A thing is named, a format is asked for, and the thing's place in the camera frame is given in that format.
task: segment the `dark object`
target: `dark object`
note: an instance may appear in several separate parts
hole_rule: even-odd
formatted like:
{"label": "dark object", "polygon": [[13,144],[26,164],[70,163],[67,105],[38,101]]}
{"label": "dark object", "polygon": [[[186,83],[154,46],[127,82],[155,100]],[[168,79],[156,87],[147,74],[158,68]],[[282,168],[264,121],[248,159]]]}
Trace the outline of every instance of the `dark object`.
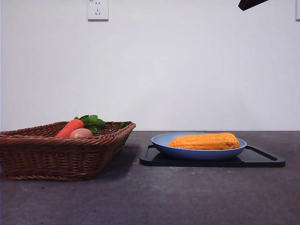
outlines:
{"label": "dark object", "polygon": [[91,180],[119,153],[135,124],[106,122],[92,138],[53,137],[67,122],[0,133],[0,164],[7,179]]}
{"label": "dark object", "polygon": [[149,145],[141,152],[140,164],[148,166],[283,167],[285,160],[258,147],[247,145],[241,154],[223,161],[191,161],[171,158]]}
{"label": "dark object", "polygon": [[253,6],[257,6],[265,1],[267,1],[267,0],[241,0],[239,3],[239,8],[244,11]]}

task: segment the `brown wicker basket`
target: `brown wicker basket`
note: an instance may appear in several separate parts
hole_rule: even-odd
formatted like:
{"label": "brown wicker basket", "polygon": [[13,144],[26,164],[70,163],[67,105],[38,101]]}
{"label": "brown wicker basket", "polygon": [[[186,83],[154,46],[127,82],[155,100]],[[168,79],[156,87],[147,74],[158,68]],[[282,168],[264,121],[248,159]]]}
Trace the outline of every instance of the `brown wicker basket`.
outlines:
{"label": "brown wicker basket", "polygon": [[67,122],[0,132],[0,165],[7,179],[91,180],[122,150],[132,122],[106,122],[92,138],[55,138]]}

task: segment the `potato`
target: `potato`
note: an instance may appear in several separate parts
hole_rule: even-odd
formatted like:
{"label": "potato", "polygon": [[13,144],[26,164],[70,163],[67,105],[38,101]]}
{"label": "potato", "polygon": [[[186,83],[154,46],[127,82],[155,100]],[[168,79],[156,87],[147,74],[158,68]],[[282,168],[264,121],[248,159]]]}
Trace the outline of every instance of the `potato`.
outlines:
{"label": "potato", "polygon": [[74,130],[70,134],[70,138],[85,138],[85,137],[93,137],[93,133],[89,129],[79,128]]}

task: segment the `gray countertop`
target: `gray countertop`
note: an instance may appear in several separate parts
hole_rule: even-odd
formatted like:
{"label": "gray countertop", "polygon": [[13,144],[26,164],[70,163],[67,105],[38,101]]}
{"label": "gray countertop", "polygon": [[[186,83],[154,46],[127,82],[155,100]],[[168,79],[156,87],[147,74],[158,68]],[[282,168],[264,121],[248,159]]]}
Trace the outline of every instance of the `gray countertop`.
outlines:
{"label": "gray countertop", "polygon": [[133,131],[93,180],[5,180],[1,225],[299,225],[300,131],[232,132],[286,160],[281,168],[139,164],[151,137]]}

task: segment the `carrot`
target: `carrot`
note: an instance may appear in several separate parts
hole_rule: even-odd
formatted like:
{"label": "carrot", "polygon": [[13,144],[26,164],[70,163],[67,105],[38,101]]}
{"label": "carrot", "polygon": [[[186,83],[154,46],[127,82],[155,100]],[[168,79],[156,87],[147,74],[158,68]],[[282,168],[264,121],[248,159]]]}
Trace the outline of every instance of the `carrot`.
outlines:
{"label": "carrot", "polygon": [[84,128],[84,122],[79,119],[73,119],[67,123],[64,128],[54,137],[69,137],[72,131],[78,128]]}

